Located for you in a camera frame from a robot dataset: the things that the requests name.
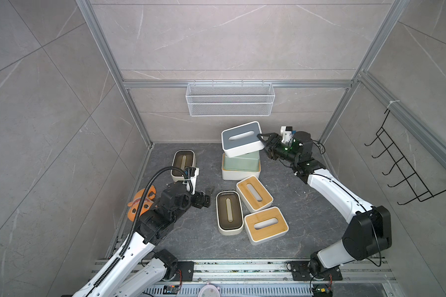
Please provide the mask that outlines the green square tissue box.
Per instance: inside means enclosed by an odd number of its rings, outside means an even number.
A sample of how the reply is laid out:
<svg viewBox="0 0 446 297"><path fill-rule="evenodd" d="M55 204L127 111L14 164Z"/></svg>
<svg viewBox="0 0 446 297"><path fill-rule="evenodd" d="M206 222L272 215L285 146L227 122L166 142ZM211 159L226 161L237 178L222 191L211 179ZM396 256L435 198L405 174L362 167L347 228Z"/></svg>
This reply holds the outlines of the green square tissue box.
<svg viewBox="0 0 446 297"><path fill-rule="evenodd" d="M223 168L238 172L260 171L260 152L251 152L236 157L228 157L223 153Z"/></svg>

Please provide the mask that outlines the white box grey-blue lid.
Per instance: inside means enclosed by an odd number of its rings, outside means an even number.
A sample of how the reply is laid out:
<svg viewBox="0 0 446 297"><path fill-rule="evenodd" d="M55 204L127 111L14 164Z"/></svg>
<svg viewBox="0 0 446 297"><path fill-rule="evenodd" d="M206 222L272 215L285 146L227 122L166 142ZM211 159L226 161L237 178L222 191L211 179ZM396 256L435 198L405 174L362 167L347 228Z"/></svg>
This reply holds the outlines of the white box grey-blue lid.
<svg viewBox="0 0 446 297"><path fill-rule="evenodd" d="M259 134L261 127L257 121L224 130L221 141L225 155L234 158L263 150L265 145L259 140Z"/></svg>

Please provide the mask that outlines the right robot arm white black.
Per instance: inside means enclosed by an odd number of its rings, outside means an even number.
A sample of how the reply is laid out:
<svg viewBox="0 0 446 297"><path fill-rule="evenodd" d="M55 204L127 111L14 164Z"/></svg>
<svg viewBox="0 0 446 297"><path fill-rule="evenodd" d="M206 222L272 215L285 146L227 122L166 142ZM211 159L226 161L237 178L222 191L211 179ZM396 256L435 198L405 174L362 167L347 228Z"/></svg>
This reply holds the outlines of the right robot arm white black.
<svg viewBox="0 0 446 297"><path fill-rule="evenodd" d="M282 133L258 134L263 149L272 160L280 160L306 185L317 190L348 223L342 238L313 253L308 269L321 279L334 268L353 261L381 256L393 244L391 214L384 206L375 207L338 181L322 162L313 157L316 141L311 134L283 127Z"/></svg>

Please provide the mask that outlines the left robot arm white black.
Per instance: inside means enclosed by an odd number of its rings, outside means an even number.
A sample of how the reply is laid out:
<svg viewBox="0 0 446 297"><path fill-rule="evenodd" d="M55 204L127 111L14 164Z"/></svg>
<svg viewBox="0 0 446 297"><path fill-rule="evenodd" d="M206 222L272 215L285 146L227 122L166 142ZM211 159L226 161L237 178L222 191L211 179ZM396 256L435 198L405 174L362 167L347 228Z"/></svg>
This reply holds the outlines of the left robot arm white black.
<svg viewBox="0 0 446 297"><path fill-rule="evenodd" d="M141 272L130 273L173 230L176 221L191 207L210 207L214 187L190 194L179 181L168 185L151 200L144 200L145 212L136 216L136 230L76 297L137 297L151 285L172 279L178 259L163 249L155 252Z"/></svg>

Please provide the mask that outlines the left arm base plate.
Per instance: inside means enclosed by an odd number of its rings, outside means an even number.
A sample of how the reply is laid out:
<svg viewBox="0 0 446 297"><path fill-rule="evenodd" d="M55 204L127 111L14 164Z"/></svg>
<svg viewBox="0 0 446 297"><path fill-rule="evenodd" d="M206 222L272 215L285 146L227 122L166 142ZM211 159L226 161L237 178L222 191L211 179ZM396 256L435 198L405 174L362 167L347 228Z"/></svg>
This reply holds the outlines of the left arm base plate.
<svg viewBox="0 0 446 297"><path fill-rule="evenodd" d="M171 270L167 271L163 281L165 282L191 282L195 272L193 261L179 261Z"/></svg>

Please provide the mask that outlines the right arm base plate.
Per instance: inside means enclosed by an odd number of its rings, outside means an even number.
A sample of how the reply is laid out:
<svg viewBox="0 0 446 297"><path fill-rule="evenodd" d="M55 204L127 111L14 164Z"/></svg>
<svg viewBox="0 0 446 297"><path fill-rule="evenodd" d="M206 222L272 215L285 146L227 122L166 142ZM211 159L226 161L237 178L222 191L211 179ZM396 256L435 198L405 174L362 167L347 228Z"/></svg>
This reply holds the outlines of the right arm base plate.
<svg viewBox="0 0 446 297"><path fill-rule="evenodd" d="M286 268L292 274L294 281L341 281L343 279L338 266L327 269L316 260L288 261Z"/></svg>

